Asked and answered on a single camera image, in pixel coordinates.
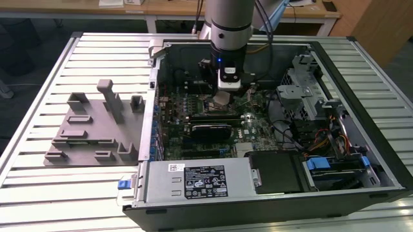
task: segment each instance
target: white paper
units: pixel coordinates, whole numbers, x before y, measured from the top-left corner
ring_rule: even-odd
[[[313,0],[300,0],[300,1],[296,1],[296,2],[291,2],[288,7],[291,7],[291,5],[296,7],[296,6],[307,6],[307,5],[312,5],[312,4],[315,4]]]
[[[100,0],[100,8],[122,8],[124,0]]]

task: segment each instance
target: blue latch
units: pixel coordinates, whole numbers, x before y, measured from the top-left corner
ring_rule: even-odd
[[[132,189],[132,180],[120,180],[118,189],[120,190]]]
[[[307,163],[308,163],[309,170],[316,169],[315,164],[311,160],[308,160]]]
[[[320,168],[331,168],[331,163],[328,158],[317,157],[308,160],[309,170],[320,169]]]
[[[371,166],[371,161],[369,161],[369,158],[367,156],[361,157],[361,161],[363,161],[363,164],[364,164],[365,167]]]

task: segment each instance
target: white label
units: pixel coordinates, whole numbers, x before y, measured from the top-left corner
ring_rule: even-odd
[[[228,73],[228,74],[235,74],[236,73],[236,68],[226,68],[225,69],[225,72]]]
[[[169,172],[184,172],[185,167],[185,163],[172,163],[169,164]]]
[[[130,13],[130,14],[144,14],[144,11],[126,11],[126,13]]]

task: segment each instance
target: desk leg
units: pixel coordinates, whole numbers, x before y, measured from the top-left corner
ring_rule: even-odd
[[[146,15],[145,20],[148,21],[149,33],[157,33],[157,16]]]
[[[336,24],[336,18],[327,18],[325,22],[319,30],[317,36],[329,36],[333,26]]]

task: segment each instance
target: wooden desk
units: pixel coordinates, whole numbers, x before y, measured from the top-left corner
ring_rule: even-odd
[[[126,4],[114,9],[101,9],[100,0],[0,0],[0,17],[144,19],[150,33],[157,33],[157,20],[194,20],[196,13],[197,0],[146,0],[141,6]],[[328,36],[339,18],[341,13],[327,11],[319,0],[313,5],[296,7],[296,14],[288,8],[281,22],[323,24],[319,35]]]

